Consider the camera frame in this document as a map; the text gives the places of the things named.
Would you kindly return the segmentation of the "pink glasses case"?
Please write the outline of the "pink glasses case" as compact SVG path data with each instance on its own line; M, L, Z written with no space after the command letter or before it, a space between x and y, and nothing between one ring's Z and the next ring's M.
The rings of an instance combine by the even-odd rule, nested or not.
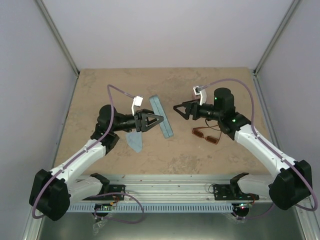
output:
M201 95L199 93L195 93L195 92L192 93L192 99L193 100L198 100L200 98L201 98Z

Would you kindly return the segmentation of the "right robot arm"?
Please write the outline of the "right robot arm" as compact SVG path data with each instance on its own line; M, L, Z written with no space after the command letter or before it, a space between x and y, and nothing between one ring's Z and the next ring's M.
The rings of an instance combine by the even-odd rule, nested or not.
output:
M229 193L236 200L247 194L269 197L282 210L288 210L312 195L312 169L305 160L296 161L270 143L253 122L236 111L231 90L214 91L212 104L190 100L173 106L184 119L216 121L220 131L245 147L268 170L269 177L241 173L230 180Z

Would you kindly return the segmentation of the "blue-grey glasses case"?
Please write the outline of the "blue-grey glasses case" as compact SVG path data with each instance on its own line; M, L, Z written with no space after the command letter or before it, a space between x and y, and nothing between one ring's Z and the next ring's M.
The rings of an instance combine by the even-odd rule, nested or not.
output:
M153 95L149 97L149 102L155 115L161 116L163 118L162 122L159 123L159 127L165 139L174 136L172 127L170 125L169 119L166 112L162 106L160 98L158 95Z

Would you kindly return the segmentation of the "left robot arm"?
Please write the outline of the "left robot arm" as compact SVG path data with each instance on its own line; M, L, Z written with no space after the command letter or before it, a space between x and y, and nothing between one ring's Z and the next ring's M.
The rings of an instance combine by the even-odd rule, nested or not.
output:
M163 121L163 116L149 109L122 114L114 106L104 105L99 110L95 129L87 143L64 163L49 171L41 169L36 173L29 197L32 217L40 219L36 214L39 211L43 217L57 221L71 204L111 196L112 186L106 177L92 173L88 178L78 180L79 176L116 146L120 139L116 134L118 131L144 133Z

